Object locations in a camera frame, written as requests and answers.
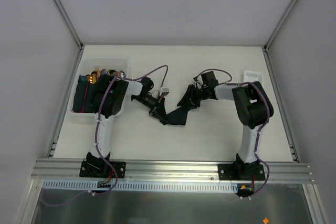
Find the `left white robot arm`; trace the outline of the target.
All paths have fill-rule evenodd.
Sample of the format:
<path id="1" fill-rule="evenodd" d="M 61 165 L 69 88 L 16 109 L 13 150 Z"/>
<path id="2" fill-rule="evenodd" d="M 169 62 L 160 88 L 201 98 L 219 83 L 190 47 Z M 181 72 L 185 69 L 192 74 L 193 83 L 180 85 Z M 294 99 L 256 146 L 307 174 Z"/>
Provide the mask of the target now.
<path id="1" fill-rule="evenodd" d="M 124 178 L 126 162 L 110 161 L 110 139 L 114 118 L 121 113 L 125 96 L 130 95 L 149 108 L 149 115 L 167 122 L 164 96 L 153 97 L 154 83 L 149 77 L 140 81 L 124 80 L 105 74 L 95 84 L 91 96 L 94 111 L 94 144 L 81 163 L 79 176 L 85 178 Z"/>

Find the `aluminium mounting rail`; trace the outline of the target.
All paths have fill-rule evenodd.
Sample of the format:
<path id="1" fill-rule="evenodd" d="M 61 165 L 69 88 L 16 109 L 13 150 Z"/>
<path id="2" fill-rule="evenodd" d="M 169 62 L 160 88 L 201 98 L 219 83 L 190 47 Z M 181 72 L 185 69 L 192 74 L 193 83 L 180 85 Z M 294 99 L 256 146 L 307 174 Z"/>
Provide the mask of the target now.
<path id="1" fill-rule="evenodd" d="M 31 178 L 80 179 L 81 159 L 39 158 Z M 145 182 L 239 182 L 227 177 L 220 162 L 143 161 L 128 160 L 125 168 L 117 168 L 122 180 Z M 313 184 L 316 178 L 309 164 L 295 162 L 269 162 L 270 174 L 264 168 L 268 182 L 277 184 Z"/>

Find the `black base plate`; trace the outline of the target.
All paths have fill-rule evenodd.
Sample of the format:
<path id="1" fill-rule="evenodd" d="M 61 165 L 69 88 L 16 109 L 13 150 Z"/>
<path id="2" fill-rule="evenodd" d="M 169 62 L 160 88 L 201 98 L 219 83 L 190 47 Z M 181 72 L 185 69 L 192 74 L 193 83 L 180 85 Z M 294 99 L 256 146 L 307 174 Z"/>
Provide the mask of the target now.
<path id="1" fill-rule="evenodd" d="M 87 161 L 82 161 L 81 168 L 79 172 L 79 177 L 83 178 L 108 178 L 112 174 L 112 178 L 115 178 L 114 171 L 112 168 L 105 162 L 102 162 L 102 167 L 97 168 Z M 126 162 L 116 162 L 110 161 L 110 164 L 113 166 L 117 177 L 124 178 L 126 171 Z"/>
<path id="2" fill-rule="evenodd" d="M 243 167 L 238 164 L 218 164 L 219 180 L 255 180 L 265 181 L 264 167 L 259 164 L 257 167 L 245 171 Z"/>

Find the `dark rolled napkin left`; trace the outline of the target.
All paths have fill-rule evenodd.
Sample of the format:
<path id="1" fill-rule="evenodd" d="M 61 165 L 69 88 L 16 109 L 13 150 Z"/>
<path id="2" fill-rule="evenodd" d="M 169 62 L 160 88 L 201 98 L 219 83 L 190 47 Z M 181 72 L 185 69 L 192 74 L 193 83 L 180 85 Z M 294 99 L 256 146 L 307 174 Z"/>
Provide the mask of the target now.
<path id="1" fill-rule="evenodd" d="M 86 76 L 79 76 L 78 83 L 73 98 L 72 110 L 75 113 L 83 113 L 85 107 L 85 99 L 88 90 L 88 79 Z"/>

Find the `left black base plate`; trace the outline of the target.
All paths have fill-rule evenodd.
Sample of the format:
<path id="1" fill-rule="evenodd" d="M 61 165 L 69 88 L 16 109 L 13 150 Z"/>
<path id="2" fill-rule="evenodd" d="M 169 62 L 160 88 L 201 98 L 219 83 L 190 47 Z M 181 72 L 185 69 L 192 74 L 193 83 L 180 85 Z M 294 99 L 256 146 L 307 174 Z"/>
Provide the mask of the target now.
<path id="1" fill-rule="evenodd" d="M 81 168 L 79 172 L 79 177 L 83 178 L 108 178 L 112 174 L 112 178 L 115 178 L 114 171 L 112 168 L 105 162 L 102 162 L 102 167 L 97 168 L 87 161 L 82 161 Z M 116 162 L 110 161 L 110 164 L 113 166 L 117 177 L 124 178 L 126 171 L 126 162 Z"/>

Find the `dark navy paper napkin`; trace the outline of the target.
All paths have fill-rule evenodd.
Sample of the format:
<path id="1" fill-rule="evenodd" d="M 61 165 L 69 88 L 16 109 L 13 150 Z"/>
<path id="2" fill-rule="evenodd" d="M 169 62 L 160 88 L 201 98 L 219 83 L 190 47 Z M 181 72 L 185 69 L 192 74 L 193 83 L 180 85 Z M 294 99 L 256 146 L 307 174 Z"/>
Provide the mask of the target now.
<path id="1" fill-rule="evenodd" d="M 167 125 L 185 126 L 189 109 L 180 107 L 167 114 Z"/>

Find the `small white perforated tray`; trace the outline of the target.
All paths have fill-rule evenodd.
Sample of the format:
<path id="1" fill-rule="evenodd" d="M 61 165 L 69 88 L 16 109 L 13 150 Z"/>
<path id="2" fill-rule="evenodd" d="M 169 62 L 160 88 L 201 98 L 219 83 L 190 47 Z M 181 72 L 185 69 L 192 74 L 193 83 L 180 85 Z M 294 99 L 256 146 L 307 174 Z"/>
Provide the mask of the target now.
<path id="1" fill-rule="evenodd" d="M 243 73 L 243 81 L 244 82 L 258 81 L 262 86 L 264 85 L 263 74 L 257 71 L 245 70 Z"/>

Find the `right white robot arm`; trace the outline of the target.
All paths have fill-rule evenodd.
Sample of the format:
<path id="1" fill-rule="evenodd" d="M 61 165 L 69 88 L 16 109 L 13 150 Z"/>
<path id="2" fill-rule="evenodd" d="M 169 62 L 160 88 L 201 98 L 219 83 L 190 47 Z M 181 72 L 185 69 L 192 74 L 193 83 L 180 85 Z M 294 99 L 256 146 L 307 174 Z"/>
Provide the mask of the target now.
<path id="1" fill-rule="evenodd" d="M 201 72 L 187 90 L 177 106 L 186 111 L 200 107 L 204 100 L 228 100 L 235 104 L 237 116 L 243 125 L 242 142 L 232 164 L 219 164 L 220 180 L 265 181 L 266 173 L 259 158 L 259 142 L 274 109 L 259 81 L 219 83 L 214 69 Z"/>

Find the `white plastic basket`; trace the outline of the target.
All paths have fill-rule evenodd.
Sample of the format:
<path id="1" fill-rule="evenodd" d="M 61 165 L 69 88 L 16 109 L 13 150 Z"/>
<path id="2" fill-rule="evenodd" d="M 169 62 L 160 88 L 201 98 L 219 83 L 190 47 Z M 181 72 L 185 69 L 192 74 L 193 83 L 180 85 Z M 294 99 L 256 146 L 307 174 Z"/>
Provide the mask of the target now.
<path id="1" fill-rule="evenodd" d="M 98 67 L 100 70 L 105 68 L 106 70 L 117 70 L 123 71 L 125 74 L 128 70 L 128 61 L 127 59 L 120 58 L 118 56 L 112 56 L 112 58 L 82 58 L 79 62 L 79 66 L 75 75 L 75 79 L 72 85 L 69 101 L 68 101 L 68 113 L 74 117 L 82 118 L 92 118 L 92 113 L 76 113 L 72 110 L 75 91 L 78 83 L 79 76 L 85 76 L 94 71 L 95 67 Z"/>

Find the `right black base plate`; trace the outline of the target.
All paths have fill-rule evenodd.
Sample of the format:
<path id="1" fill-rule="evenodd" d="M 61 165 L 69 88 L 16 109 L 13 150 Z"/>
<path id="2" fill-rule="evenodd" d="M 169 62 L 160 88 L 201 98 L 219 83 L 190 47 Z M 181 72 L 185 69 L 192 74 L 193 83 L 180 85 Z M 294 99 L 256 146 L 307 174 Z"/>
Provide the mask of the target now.
<path id="1" fill-rule="evenodd" d="M 219 180 L 255 180 L 265 181 L 264 167 L 259 164 L 257 167 L 245 171 L 243 167 L 238 164 L 218 164 Z"/>

